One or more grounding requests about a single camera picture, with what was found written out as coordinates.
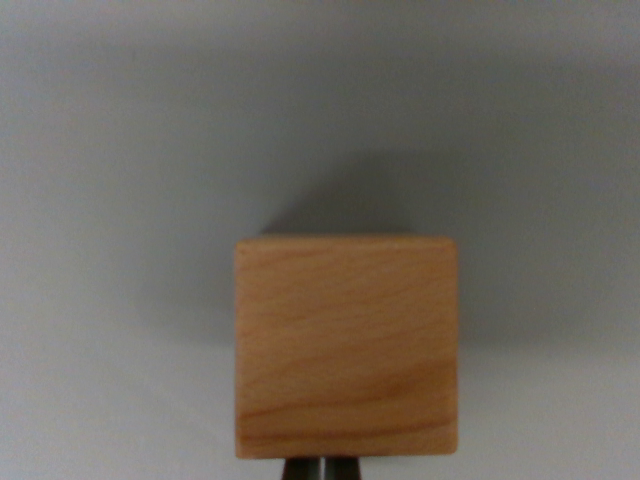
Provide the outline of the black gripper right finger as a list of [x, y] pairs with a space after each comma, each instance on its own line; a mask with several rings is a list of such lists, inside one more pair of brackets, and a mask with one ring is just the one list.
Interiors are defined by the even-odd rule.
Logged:
[[361, 480], [358, 457], [325, 457], [324, 480]]

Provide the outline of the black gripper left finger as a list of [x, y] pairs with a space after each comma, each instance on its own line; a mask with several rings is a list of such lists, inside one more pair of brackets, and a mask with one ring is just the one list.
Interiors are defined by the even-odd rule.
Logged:
[[289, 458], [285, 460], [282, 480], [319, 480], [320, 458]]

